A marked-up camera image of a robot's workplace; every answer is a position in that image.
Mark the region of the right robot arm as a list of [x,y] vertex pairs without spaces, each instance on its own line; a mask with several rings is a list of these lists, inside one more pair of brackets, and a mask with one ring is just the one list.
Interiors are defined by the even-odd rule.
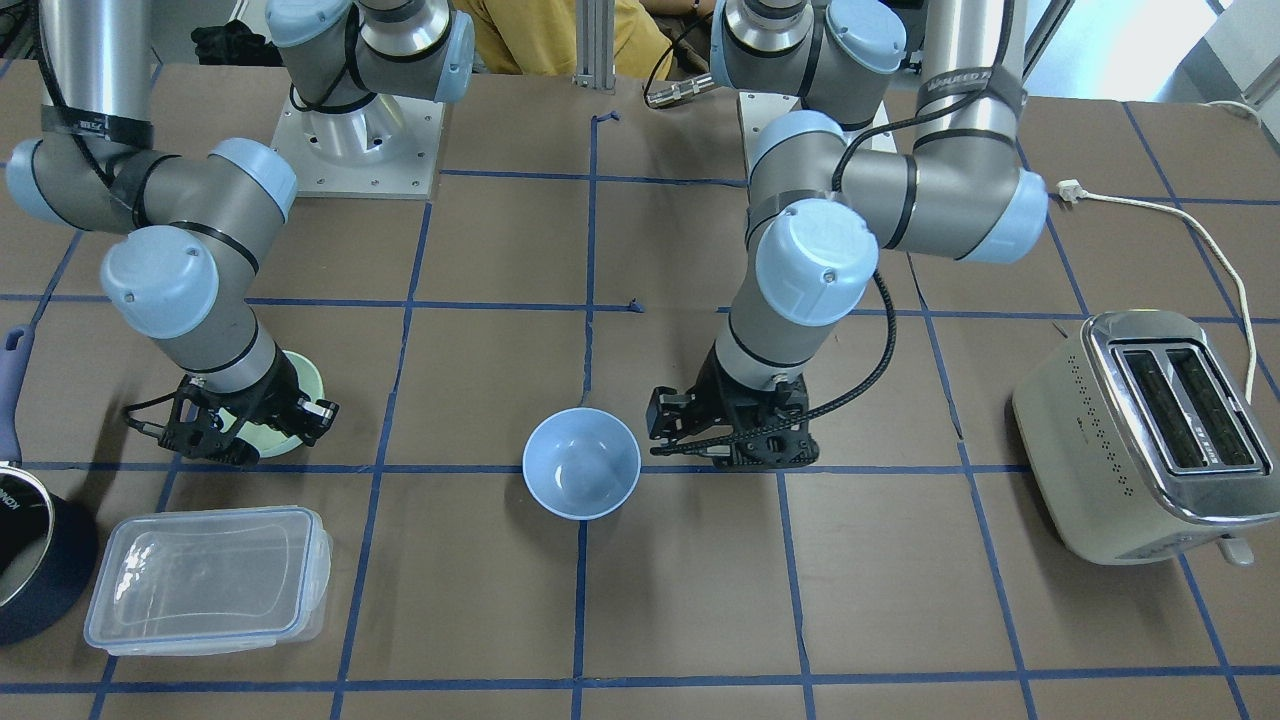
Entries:
[[[127,425],[191,459],[250,465],[315,445],[338,405],[306,379],[246,302],[300,191],[291,163],[251,138],[206,158],[154,143],[147,1],[35,1],[42,133],[6,164],[41,220],[120,236],[99,268],[111,305],[180,370],[165,421]],[[317,155],[372,165],[410,149],[397,97],[457,102],[476,32],[452,1],[270,1],[270,42]]]

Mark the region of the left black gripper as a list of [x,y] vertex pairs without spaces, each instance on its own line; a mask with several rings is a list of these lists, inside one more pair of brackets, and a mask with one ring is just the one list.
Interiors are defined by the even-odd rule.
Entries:
[[803,378],[782,380],[773,389],[749,388],[722,368],[710,350],[690,392],[658,386],[646,406],[650,441],[677,443],[714,427],[730,433],[685,442],[681,454],[708,457],[727,471],[804,468],[815,462],[820,446],[800,416],[810,410]]

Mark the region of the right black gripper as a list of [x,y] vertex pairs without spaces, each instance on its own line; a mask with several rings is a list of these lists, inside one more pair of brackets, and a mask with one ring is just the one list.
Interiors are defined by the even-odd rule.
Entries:
[[229,465],[252,465],[276,457],[302,445],[315,446],[337,419],[340,405],[326,398],[297,398],[278,413],[278,429],[241,421],[225,404],[212,401],[200,380],[183,375],[178,387],[140,404],[142,409],[168,404],[170,413],[160,424],[140,423],[140,432],[172,452]]

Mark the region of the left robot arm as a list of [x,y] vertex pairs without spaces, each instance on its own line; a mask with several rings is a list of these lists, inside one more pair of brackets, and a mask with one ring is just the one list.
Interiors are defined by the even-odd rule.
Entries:
[[[931,1],[915,111],[877,123],[908,32],[881,1],[721,1],[717,85],[799,100],[748,155],[748,269],[694,384],[654,389],[655,456],[724,470],[813,464],[813,419],[864,395],[896,347],[882,251],[1014,263],[1047,217],[1015,149],[1027,104],[1021,1]],[[887,336],[868,378],[812,405],[804,370],[874,286]]]

